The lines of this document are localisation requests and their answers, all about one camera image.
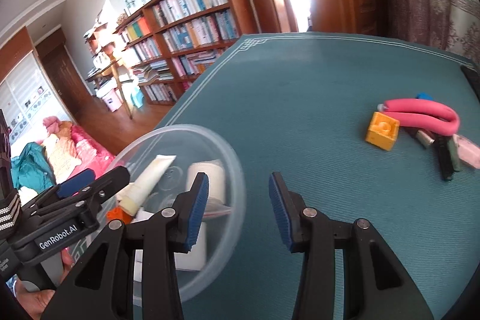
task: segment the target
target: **plastic storage bin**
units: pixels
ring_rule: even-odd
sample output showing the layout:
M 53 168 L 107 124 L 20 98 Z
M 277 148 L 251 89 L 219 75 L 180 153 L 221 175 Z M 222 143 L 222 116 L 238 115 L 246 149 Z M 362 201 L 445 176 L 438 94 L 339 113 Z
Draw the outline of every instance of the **plastic storage bin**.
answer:
M 186 191 L 186 174 L 192 163 L 220 160 L 225 170 L 226 205 L 232 209 L 227 215 L 205 222 L 205 266 L 200 271 L 177 270 L 180 297 L 182 301 L 186 301 L 217 278 L 233 253 L 242 230 L 246 208 L 243 172 L 232 147 L 213 131 L 196 125 L 167 126 L 144 135 L 126 147 L 108 170 L 123 165 L 130 171 L 130 181 L 133 182 L 158 154 L 177 157 L 143 204 L 145 210 L 152 213 L 170 206 L 178 194 Z M 98 216 L 100 229 L 105 226 L 106 212 L 115 205 L 114 198 L 104 204 L 105 207 Z M 133 287 L 133 303 L 141 306 L 141 282 L 134 281 Z

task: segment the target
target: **teal tablecloth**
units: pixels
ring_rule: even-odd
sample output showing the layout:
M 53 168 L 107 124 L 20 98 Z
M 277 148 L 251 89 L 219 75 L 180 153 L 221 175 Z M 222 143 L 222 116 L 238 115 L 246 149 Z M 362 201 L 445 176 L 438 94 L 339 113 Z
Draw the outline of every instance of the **teal tablecloth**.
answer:
M 378 103 L 426 92 L 459 114 L 480 143 L 480 105 L 465 58 L 385 38 L 247 35 L 202 75 L 159 126 L 193 123 L 225 138 L 248 193 L 241 239 L 224 271 L 184 303 L 186 320 L 291 318 L 302 255 L 282 245 L 268 197 L 281 171 L 293 191 L 332 219 L 368 218 L 423 293 L 436 319 L 480 259 L 479 174 L 446 183 L 432 151 L 401 131 L 391 152 L 364 141 Z M 335 318 L 342 318 L 337 254 Z

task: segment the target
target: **blue gripper pad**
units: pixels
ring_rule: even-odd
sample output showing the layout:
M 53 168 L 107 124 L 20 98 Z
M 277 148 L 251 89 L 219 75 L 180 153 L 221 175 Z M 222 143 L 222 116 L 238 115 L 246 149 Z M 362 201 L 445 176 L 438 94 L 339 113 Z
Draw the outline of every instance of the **blue gripper pad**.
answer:
M 268 182 L 268 193 L 272 203 L 282 242 L 290 252 L 303 252 L 305 239 L 300 213 L 305 208 L 302 197 L 289 191 L 280 172 L 272 172 Z
M 195 178 L 191 190 L 194 189 L 197 182 Z M 192 246 L 197 242 L 198 232 L 200 231 L 200 224 L 202 223 L 203 212 L 207 205 L 208 199 L 208 176 L 203 174 L 203 179 L 200 183 L 197 197 L 194 200 L 193 206 L 188 217 L 187 238 L 184 243 L 184 248 L 190 251 Z
M 291 252 L 293 248 L 293 239 L 291 236 L 292 225 L 289 214 L 287 213 L 287 209 L 285 208 L 280 189 L 278 188 L 273 174 L 270 175 L 270 179 L 268 181 L 268 194 L 270 195 L 270 202 L 272 203 L 273 213 L 275 214 L 275 219 L 277 220 L 277 226 L 278 230 L 280 231 L 282 242 Z
M 95 172 L 87 168 L 82 172 L 79 172 L 72 178 L 64 181 L 60 184 L 60 188 L 57 191 L 57 195 L 60 198 L 67 198 L 75 193 L 79 192 L 84 187 L 88 186 L 95 180 Z

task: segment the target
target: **human hand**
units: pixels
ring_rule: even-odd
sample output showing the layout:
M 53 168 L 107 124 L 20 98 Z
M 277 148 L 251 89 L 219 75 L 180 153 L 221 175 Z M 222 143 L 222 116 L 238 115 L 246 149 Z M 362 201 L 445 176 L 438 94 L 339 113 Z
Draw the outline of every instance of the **human hand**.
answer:
M 61 259 L 63 263 L 63 274 L 60 281 L 63 282 L 73 267 L 74 260 L 66 249 L 62 250 Z M 15 283 L 15 295 L 18 302 L 34 320 L 40 320 L 40 316 L 42 316 L 43 311 L 49 304 L 54 293 L 54 290 L 42 290 L 41 292 L 30 293 L 27 291 L 22 281 L 17 280 Z

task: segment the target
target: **wooden bookshelf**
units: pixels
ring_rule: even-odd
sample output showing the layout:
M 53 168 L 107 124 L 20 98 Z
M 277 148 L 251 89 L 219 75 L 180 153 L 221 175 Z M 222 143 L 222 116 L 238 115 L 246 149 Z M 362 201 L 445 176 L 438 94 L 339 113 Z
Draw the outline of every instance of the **wooden bookshelf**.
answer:
M 251 5 L 249 0 L 227 0 L 227 3 L 222 4 L 220 6 L 216 7 L 211 7 L 207 10 L 203 10 L 200 12 L 197 12 L 195 14 L 192 14 L 190 16 L 187 16 L 185 18 L 179 19 L 178 21 L 175 21 L 173 23 L 169 23 L 165 26 L 160 26 L 157 22 L 157 19 L 155 17 L 154 11 L 153 11 L 153 6 L 157 5 L 160 1 L 162 0 L 150 0 L 147 4 L 142 6 L 140 9 L 138 9 L 136 12 L 134 12 L 130 17 L 128 17 L 125 21 L 123 21 L 116 29 L 116 33 L 121 33 L 121 31 L 128 26 L 131 22 L 133 22 L 136 18 L 143 16 L 145 17 L 147 26 L 149 30 L 152 32 L 150 34 L 144 35 L 139 39 L 136 39 L 130 43 L 127 44 L 127 47 L 132 47 L 133 45 L 143 41 L 144 39 L 148 37 L 153 37 L 155 40 L 155 43 L 157 44 L 158 48 L 160 49 L 160 52 L 162 53 L 162 56 L 160 57 L 155 57 L 153 59 L 148 59 L 146 61 L 143 61 L 139 64 L 136 64 L 132 66 L 132 68 L 139 67 L 139 66 L 144 66 L 147 64 L 151 64 L 153 62 L 156 62 L 160 59 L 166 60 L 166 63 L 169 67 L 170 72 L 173 75 L 173 80 L 166 80 L 166 81 L 161 81 L 161 80 L 154 80 L 151 83 L 140 83 L 139 86 L 142 89 L 143 95 L 146 97 L 146 100 L 150 104 L 171 104 L 173 105 L 174 102 L 164 102 L 164 101 L 152 101 L 148 97 L 147 92 L 144 90 L 145 86 L 151 85 L 151 84 L 170 84 L 170 87 L 174 91 L 175 95 L 177 98 L 180 98 L 183 93 L 185 92 L 185 88 L 183 86 L 183 83 L 185 82 L 194 82 L 199 75 L 187 75 L 187 76 L 182 76 L 180 77 L 179 74 L 177 73 L 177 69 L 172 61 L 173 57 L 178 57 L 178 56 L 183 56 L 191 53 L 197 53 L 201 52 L 204 50 L 212 50 L 212 49 L 226 49 L 230 46 L 232 46 L 237 39 L 232 39 L 232 40 L 227 40 L 227 41 L 219 41 L 219 42 L 214 42 L 211 44 L 207 45 L 200 45 L 195 48 L 189 48 L 185 50 L 178 50 L 178 51 L 170 51 L 169 47 L 162 35 L 166 30 L 181 25 L 183 23 L 186 23 L 188 21 L 191 21 L 196 18 L 200 18 L 202 16 L 207 16 L 209 14 L 214 14 L 219 11 L 224 11 L 227 9 L 230 9 L 231 14 L 234 18 L 237 30 L 238 30 L 238 35 L 242 36 L 243 34 L 255 34 L 258 33 L 256 24 L 255 24 L 255 19 L 254 19 L 254 14 L 251 10 Z
M 143 41 L 144 39 L 147 39 L 148 37 L 151 37 L 152 35 L 153 35 L 153 33 L 145 34 L 143 37 L 137 38 L 136 40 L 129 42 L 126 45 L 126 47 L 132 47 L 133 45 L 139 43 L 140 41 Z

